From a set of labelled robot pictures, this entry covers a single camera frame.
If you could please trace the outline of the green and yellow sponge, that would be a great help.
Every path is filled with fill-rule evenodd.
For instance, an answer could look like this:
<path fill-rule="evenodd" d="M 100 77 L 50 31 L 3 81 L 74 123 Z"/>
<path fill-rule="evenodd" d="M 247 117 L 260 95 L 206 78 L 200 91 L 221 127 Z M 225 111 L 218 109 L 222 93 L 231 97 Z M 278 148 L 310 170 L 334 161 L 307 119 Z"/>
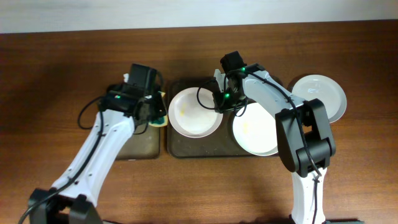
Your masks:
<path fill-rule="evenodd" d="M 149 123 L 150 126 L 155 127 L 155 128 L 164 127 L 168 124 L 168 121 L 169 121 L 169 117 L 167 114 L 167 107 L 166 107 L 165 100 L 164 100 L 165 93 L 160 91 L 159 94 L 160 94 L 161 100 L 162 100 L 162 108 L 160 109 L 162 116 Z"/>

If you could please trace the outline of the pale pink plate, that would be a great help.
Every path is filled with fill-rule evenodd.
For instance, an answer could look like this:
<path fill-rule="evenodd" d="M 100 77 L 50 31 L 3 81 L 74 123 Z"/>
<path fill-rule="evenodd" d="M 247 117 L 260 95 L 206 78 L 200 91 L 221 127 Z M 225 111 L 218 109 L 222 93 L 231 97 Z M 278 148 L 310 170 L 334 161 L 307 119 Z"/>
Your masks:
<path fill-rule="evenodd" d="M 210 90 L 191 87 L 177 93 L 169 104 L 171 126 L 188 138 L 203 138 L 215 132 L 223 120 L 223 114 L 201 106 L 213 108 L 213 95 Z"/>

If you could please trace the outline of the pale blue plate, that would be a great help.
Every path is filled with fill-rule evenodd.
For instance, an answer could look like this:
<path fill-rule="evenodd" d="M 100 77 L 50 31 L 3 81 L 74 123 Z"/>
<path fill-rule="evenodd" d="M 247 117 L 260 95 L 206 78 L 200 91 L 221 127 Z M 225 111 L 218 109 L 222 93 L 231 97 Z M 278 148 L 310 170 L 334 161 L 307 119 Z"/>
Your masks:
<path fill-rule="evenodd" d="M 342 87 L 323 75 L 307 75 L 293 86 L 292 93 L 308 101 L 318 98 L 324 105 L 330 123 L 338 121 L 345 113 L 347 99 Z"/>

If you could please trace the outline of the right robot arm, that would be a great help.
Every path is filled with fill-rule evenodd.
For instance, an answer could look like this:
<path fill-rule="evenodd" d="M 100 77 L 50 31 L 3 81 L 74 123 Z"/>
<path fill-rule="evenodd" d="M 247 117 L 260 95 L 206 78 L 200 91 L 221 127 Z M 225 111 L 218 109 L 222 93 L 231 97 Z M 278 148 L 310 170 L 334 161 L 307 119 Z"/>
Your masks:
<path fill-rule="evenodd" d="M 325 105 L 293 95 L 263 66 L 244 63 L 237 51 L 223 56 L 220 64 L 224 72 L 214 76 L 219 85 L 214 110 L 236 111 L 253 100 L 274 117 L 278 155 L 293 180 L 290 218 L 293 223 L 326 223 L 323 178 L 336 145 Z"/>

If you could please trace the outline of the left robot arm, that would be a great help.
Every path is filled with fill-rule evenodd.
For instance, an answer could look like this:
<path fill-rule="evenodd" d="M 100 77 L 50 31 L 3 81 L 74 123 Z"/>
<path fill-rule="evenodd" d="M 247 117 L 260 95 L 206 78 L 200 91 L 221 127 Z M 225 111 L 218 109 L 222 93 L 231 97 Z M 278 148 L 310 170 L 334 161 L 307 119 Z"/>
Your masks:
<path fill-rule="evenodd" d="M 23 223 L 102 223 L 96 211 L 104 180 L 136 128 L 167 115 L 162 98 L 164 79 L 151 67 L 132 64 L 121 83 L 91 100 L 98 112 L 82 147 L 66 171 L 48 190 L 35 189 Z"/>

